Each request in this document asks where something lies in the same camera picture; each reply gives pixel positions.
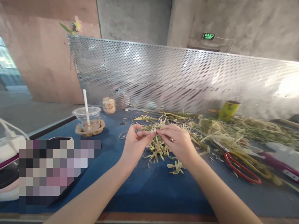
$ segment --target yellow cylinder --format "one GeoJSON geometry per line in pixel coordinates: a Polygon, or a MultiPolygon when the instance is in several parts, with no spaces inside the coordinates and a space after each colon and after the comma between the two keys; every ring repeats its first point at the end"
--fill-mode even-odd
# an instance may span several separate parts
{"type": "Polygon", "coordinates": [[[231,121],[232,116],[237,112],[240,105],[237,101],[226,101],[218,115],[218,119],[222,118],[224,121],[231,121]]]}

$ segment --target scissors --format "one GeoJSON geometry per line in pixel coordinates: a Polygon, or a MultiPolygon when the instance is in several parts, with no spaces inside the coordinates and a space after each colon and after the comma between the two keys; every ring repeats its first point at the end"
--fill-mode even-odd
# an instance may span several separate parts
{"type": "Polygon", "coordinates": [[[260,180],[260,178],[255,175],[253,172],[251,172],[250,170],[248,170],[246,167],[244,167],[243,165],[241,165],[240,163],[238,163],[231,155],[231,151],[224,147],[223,145],[221,145],[219,142],[217,142],[216,140],[214,139],[211,139],[211,143],[219,148],[219,149],[222,149],[224,151],[224,158],[225,158],[225,161],[227,162],[228,166],[231,167],[238,175],[240,175],[241,177],[243,177],[245,180],[249,181],[250,183],[252,184],[261,184],[262,181],[260,180]],[[253,178],[250,178],[249,176],[246,176],[245,174],[243,174],[240,170],[238,170],[232,163],[231,161],[238,167],[240,167],[241,169],[243,169],[246,173],[248,173],[251,177],[253,178]]]}

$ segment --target twine spool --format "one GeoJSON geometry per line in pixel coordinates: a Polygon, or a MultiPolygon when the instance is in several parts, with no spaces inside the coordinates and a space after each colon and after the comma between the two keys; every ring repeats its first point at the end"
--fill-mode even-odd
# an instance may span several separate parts
{"type": "Polygon", "coordinates": [[[107,114],[115,113],[115,101],[112,97],[105,97],[103,99],[103,110],[107,114]]]}

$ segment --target blue tabletop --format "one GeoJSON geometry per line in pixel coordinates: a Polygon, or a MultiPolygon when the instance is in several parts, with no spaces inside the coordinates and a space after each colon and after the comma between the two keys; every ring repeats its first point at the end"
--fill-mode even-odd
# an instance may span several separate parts
{"type": "MultiPolygon", "coordinates": [[[[106,127],[97,136],[88,139],[102,140],[101,155],[81,175],[79,181],[58,203],[51,204],[43,212],[56,212],[72,200],[119,160],[125,140],[119,135],[128,130],[131,121],[125,120],[126,125],[119,125],[123,118],[139,117],[140,111],[118,110],[115,114],[103,117],[106,127]]],[[[44,135],[40,139],[55,136],[68,136],[74,139],[86,139],[75,134],[78,120],[71,121],[62,127],[44,135]]],[[[299,217],[299,195],[289,187],[277,187],[261,177],[261,185],[252,185],[242,178],[236,178],[225,163],[210,160],[210,154],[203,156],[210,167],[220,178],[250,207],[258,216],[264,217],[299,217]]],[[[148,158],[141,158],[130,177],[120,187],[109,202],[107,212],[156,212],[156,213],[195,213],[212,215],[203,192],[187,170],[184,174],[169,173],[167,163],[161,159],[156,164],[150,164],[148,158]]],[[[13,212],[17,201],[0,203],[1,212],[13,212]]]]}

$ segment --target green exit sign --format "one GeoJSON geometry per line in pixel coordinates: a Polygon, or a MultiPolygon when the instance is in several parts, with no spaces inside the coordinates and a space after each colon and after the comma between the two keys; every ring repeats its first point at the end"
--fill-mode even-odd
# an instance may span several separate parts
{"type": "Polygon", "coordinates": [[[204,33],[202,38],[204,40],[214,40],[215,34],[211,34],[211,33],[204,33]]]}

